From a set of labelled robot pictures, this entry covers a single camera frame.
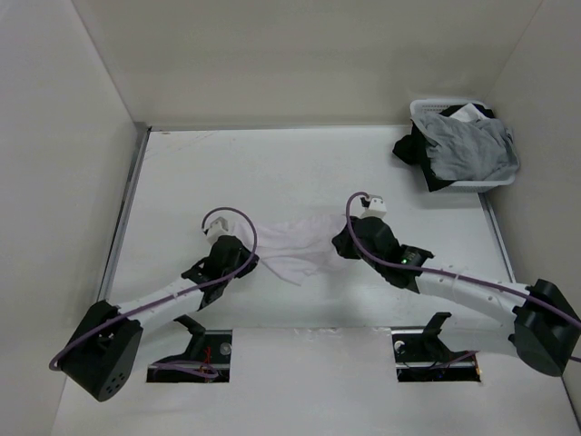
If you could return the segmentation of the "white tank top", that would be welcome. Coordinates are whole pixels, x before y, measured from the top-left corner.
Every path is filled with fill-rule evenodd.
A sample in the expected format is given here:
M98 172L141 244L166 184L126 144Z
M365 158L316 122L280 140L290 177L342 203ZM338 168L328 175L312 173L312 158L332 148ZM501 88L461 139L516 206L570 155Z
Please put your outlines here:
M353 264L340 257L332 244L346 223L343 214L323 214L286 223L257 224L257 254L278 278L302 285L312 275L334 273Z

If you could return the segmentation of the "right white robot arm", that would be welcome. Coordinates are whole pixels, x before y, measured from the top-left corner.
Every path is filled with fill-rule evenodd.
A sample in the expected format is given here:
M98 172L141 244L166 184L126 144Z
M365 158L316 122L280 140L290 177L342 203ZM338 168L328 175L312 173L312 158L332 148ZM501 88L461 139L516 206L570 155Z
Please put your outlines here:
M580 319L552 282L492 282L457 267L439 268L432 252L399 243L378 217L345 217L331 243L339 257L362 260L393 287L484 315L477 322L437 312L423 326L396 332L393 347L400 365L443 371L477 352L491 352L560 377L573 359Z

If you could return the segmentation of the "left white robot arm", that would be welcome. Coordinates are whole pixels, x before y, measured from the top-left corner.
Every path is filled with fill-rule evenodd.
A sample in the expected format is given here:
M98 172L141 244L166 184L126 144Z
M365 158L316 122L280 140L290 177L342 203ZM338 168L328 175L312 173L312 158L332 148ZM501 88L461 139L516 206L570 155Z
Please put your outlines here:
M259 259L255 247L220 236L208 256L161 290L131 302L90 306L49 369L63 372L99 402L111 399L131 375L143 337L220 299Z

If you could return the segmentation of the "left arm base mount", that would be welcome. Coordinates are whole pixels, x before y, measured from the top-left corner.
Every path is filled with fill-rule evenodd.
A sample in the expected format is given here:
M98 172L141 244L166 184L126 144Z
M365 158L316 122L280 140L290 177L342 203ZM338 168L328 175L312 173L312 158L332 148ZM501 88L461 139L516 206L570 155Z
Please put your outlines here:
M170 354L148 367L148 383L228 383L231 376L232 331L207 330L192 317L174 320L189 334L179 353Z

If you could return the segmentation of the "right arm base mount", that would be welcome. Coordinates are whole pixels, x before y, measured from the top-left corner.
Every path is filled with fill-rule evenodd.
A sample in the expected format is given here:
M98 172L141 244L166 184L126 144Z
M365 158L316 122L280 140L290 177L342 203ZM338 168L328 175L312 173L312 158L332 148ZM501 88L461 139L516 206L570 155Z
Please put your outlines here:
M449 312L437 312L424 327L391 330L399 382L481 382L476 353L453 352L440 340Z

